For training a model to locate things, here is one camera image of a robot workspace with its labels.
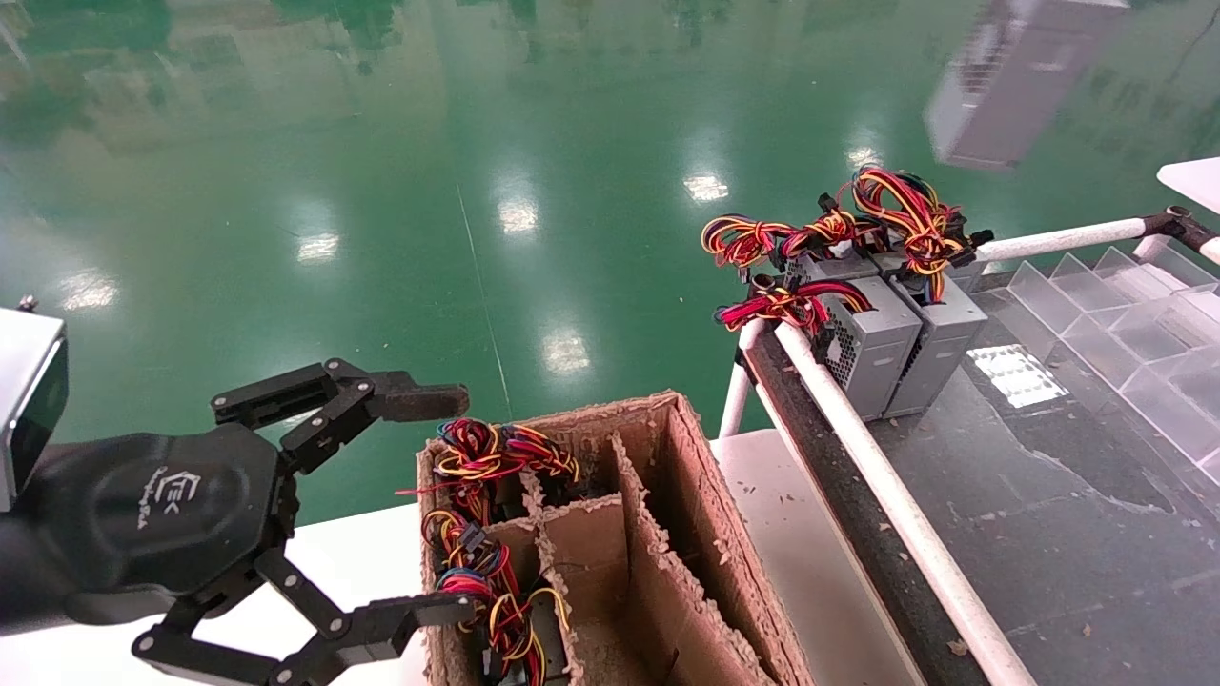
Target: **power supply unit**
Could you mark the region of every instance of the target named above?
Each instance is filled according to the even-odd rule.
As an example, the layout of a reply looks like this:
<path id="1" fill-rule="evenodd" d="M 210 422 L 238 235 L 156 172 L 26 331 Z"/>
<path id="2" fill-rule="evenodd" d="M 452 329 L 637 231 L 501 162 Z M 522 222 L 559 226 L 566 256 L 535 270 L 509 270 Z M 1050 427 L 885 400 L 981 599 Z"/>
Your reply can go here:
<path id="1" fill-rule="evenodd" d="M 864 293 L 872 309 L 853 312 L 837 297 L 822 297 L 831 315 L 824 359 L 856 414 L 867 421 L 886 411 L 920 321 L 881 277 L 849 283 Z"/>
<path id="2" fill-rule="evenodd" d="M 853 278 L 864 278 L 866 276 L 877 276 L 880 273 L 877 265 L 874 264 L 872 260 L 866 260 L 855 253 L 848 253 L 839 260 L 817 261 L 809 255 L 799 255 L 793 264 L 789 264 L 788 269 L 795 270 L 793 271 L 793 275 L 799 278 L 800 283 L 822 281 L 826 278 L 850 281 Z"/>
<path id="3" fill-rule="evenodd" d="M 1126 11 L 1122 0 L 989 0 L 924 112 L 937 159 L 1020 162 Z"/>
<path id="4" fill-rule="evenodd" d="M 952 278 L 944 280 L 944 294 L 939 303 L 925 305 L 916 301 L 900 280 L 903 258 L 888 254 L 876 255 L 874 259 L 884 275 L 887 286 L 919 317 L 921 325 L 915 345 L 899 375 L 898 387 L 882 416 L 921 413 L 949 382 L 987 321 L 987 315 Z"/>

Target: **acrylic compartment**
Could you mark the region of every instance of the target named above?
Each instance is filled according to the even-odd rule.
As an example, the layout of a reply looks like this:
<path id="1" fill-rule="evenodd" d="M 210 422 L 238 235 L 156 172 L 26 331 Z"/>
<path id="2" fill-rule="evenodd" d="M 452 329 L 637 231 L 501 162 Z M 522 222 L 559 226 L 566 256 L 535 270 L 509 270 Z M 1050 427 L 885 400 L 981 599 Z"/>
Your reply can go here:
<path id="1" fill-rule="evenodd" d="M 1109 248 L 1049 276 L 1022 262 L 1009 292 L 1119 395 L 1220 483 L 1220 295 L 1172 248 L 1136 262 Z"/>

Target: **cardboard compartment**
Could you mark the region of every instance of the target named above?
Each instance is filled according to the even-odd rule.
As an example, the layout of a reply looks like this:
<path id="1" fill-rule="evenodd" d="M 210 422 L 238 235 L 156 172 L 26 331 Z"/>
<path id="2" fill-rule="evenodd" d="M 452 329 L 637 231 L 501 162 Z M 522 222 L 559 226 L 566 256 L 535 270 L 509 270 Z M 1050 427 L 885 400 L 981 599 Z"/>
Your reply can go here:
<path id="1" fill-rule="evenodd" d="M 536 544 L 536 525 L 527 519 L 493 524 L 487 527 L 487 536 L 509 547 L 509 560 L 517 581 L 528 588 L 542 572 L 542 565 Z M 437 570 L 442 559 L 437 551 L 425 543 L 423 548 L 423 588 L 437 585 Z M 428 626 L 425 629 L 428 643 L 428 668 L 432 684 L 447 686 L 483 686 L 481 676 L 481 647 L 475 644 L 470 634 L 464 634 L 456 626 Z"/>
<path id="2" fill-rule="evenodd" d="M 767 675 L 813 686 L 804 651 L 766 580 L 698 415 L 673 394 L 672 403 L 647 408 L 639 420 L 617 427 L 611 438 L 622 465 L 628 527 L 661 532 L 682 563 L 680 571 L 692 575 L 709 605 L 745 636 Z"/>
<path id="3" fill-rule="evenodd" d="M 453 509 L 453 500 L 449 498 L 448 489 L 436 489 L 440 480 L 433 471 L 433 468 L 437 464 L 437 458 L 444 450 L 444 443 L 433 438 L 428 441 L 422 452 L 416 454 L 420 475 L 420 513 L 428 513 L 437 508 Z M 508 516 L 495 516 L 492 521 L 512 521 L 514 519 L 529 516 L 531 511 L 537 511 L 540 507 L 540 493 L 538 481 L 531 481 L 531 477 L 526 474 L 516 474 L 499 480 L 497 482 L 495 502 L 504 507 Z"/>
<path id="4" fill-rule="evenodd" d="M 567 422 L 551 419 L 523 424 L 545 433 L 551 441 L 562 446 L 576 458 L 576 463 L 581 468 L 581 476 L 576 483 L 566 486 L 548 483 L 542 475 L 533 475 L 538 480 L 543 507 L 558 508 L 577 500 L 592 500 L 619 492 L 619 469 L 615 464 L 615 453 L 605 437 L 592 435 L 586 427 L 573 427 Z"/>
<path id="5" fill-rule="evenodd" d="M 570 612 L 572 685 L 813 686 L 686 398 L 665 392 L 523 424 L 573 450 L 590 486 L 548 497 L 536 475 L 521 475 L 542 572 Z M 434 443 L 420 453 L 422 487 Z M 589 497 L 600 491 L 609 494 Z M 451 648 L 429 638 L 431 685 L 473 686 L 454 680 Z"/>
<path id="6" fill-rule="evenodd" d="M 544 515 L 544 574 L 570 609 L 572 686 L 773 684 L 753 648 L 692 592 L 662 535 L 628 533 L 621 496 Z"/>

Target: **white pipe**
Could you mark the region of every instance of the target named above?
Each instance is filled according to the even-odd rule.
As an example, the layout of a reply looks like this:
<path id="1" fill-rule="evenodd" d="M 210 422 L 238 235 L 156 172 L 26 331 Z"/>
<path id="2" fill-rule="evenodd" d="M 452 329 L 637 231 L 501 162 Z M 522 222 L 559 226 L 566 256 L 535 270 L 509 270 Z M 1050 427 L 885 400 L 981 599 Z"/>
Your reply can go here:
<path id="1" fill-rule="evenodd" d="M 1076 228 L 1065 228 L 1063 231 L 1036 233 L 1033 236 L 992 240 L 980 245 L 975 255 L 985 262 L 1015 260 L 1017 258 L 1028 258 L 1030 255 L 1096 245 L 1098 243 L 1111 243 L 1125 238 L 1139 238 L 1146 229 L 1144 220 L 1133 217 L 1107 223 L 1094 223 L 1092 226 L 1077 226 Z"/>
<path id="2" fill-rule="evenodd" d="M 1016 657 L 1011 643 L 852 408 L 843 389 L 830 371 L 814 359 L 809 339 L 787 323 L 780 325 L 776 336 L 988 681 L 993 686 L 1035 686 L 1030 671 Z"/>
<path id="3" fill-rule="evenodd" d="M 742 327 L 742 333 L 737 338 L 737 348 L 749 350 L 758 341 L 762 331 L 762 320 L 752 320 Z M 733 364 L 733 372 L 728 377 L 728 394 L 725 398 L 725 411 L 720 415 L 720 437 L 736 436 L 742 426 L 742 413 L 745 411 L 745 397 L 750 392 L 750 376 L 745 367 Z"/>
<path id="4" fill-rule="evenodd" d="M 1169 245 L 1169 236 L 1161 233 L 1154 233 L 1153 236 L 1144 236 L 1136 243 L 1136 249 L 1131 251 L 1137 261 L 1150 262 L 1157 259 L 1157 255 Z"/>
<path id="5" fill-rule="evenodd" d="M 1213 238 L 1199 245 L 1199 254 L 1220 265 L 1220 237 Z"/>

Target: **white table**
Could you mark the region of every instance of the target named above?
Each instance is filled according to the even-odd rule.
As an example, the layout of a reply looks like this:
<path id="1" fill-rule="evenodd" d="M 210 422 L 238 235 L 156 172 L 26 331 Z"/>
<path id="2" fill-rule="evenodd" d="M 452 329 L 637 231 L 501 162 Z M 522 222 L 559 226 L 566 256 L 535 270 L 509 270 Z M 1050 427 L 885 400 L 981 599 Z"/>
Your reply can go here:
<path id="1" fill-rule="evenodd" d="M 1157 172 L 1157 179 L 1220 214 L 1220 157 L 1165 165 Z"/>
<path id="2" fill-rule="evenodd" d="M 825 500 L 778 433 L 766 430 L 712 441 L 712 449 L 809 655 L 815 681 L 920 682 Z M 344 610 L 415 594 L 418 522 L 418 507 L 404 505 L 304 526 L 288 544 L 288 558 Z M 185 684 L 131 655 L 132 641 L 152 623 L 150 618 L 122 626 L 66 626 L 0 640 L 2 681 L 57 686 L 88 684 L 105 674 L 107 682 L 124 686 Z M 195 632 L 206 641 L 276 657 L 294 652 L 311 635 L 309 624 L 266 586 Z M 423 663 L 422 635 L 416 634 L 403 659 L 350 669 L 336 684 L 422 685 Z"/>

